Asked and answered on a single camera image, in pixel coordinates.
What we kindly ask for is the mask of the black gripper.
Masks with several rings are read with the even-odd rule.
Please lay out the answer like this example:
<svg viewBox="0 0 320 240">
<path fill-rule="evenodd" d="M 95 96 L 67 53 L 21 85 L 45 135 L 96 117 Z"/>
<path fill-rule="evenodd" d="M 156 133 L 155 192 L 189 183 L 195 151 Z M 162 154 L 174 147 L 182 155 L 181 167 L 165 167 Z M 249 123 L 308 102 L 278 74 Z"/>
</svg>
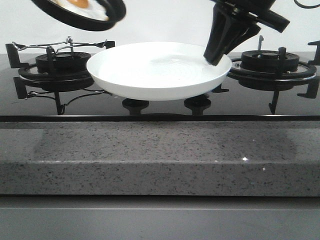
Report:
<svg viewBox="0 0 320 240">
<path fill-rule="evenodd" d="M 271 10 L 273 0 L 216 0 L 204 58 L 216 66 L 223 55 L 256 36 L 257 23 L 282 33 L 290 21 Z"/>
</svg>

